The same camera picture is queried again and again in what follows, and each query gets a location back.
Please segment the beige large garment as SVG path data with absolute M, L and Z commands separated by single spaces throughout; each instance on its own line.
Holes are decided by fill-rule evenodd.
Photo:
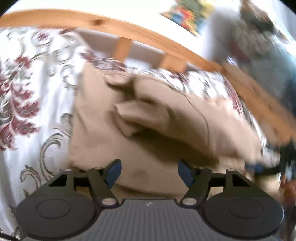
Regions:
M 179 197 L 177 162 L 216 172 L 261 161 L 255 130 L 224 108 L 149 75 L 86 64 L 77 89 L 68 161 L 78 169 L 122 162 L 118 191 Z

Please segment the white floral bedspread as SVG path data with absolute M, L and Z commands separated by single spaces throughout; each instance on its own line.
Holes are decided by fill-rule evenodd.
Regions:
M 99 58 L 74 31 L 1 29 L 1 232 L 20 238 L 16 206 L 60 170 L 68 167 L 73 106 L 84 64 L 102 70 L 151 75 L 222 104 L 257 132 L 262 150 L 267 139 L 228 80 L 218 74 L 128 67 Z

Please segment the wooden bed frame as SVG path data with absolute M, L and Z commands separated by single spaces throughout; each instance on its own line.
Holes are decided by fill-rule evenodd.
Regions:
M 274 144 L 285 144 L 295 138 L 295 117 L 271 97 L 256 81 L 239 68 L 224 63 L 209 62 L 151 30 L 100 15 L 64 9 L 36 9 L 17 11 L 1 16 L 1 27 L 39 27 L 99 31 L 119 36 L 113 58 L 124 61 L 133 41 L 164 51 L 160 67 L 172 72 L 183 72 L 187 63 L 206 71 L 222 73 L 232 84 L 257 119 L 263 132 Z

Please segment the colourful wall picture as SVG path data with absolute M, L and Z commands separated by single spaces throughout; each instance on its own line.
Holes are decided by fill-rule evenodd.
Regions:
M 200 0 L 175 1 L 175 4 L 161 15 L 197 36 L 205 21 L 215 10 L 212 3 L 213 1 Z

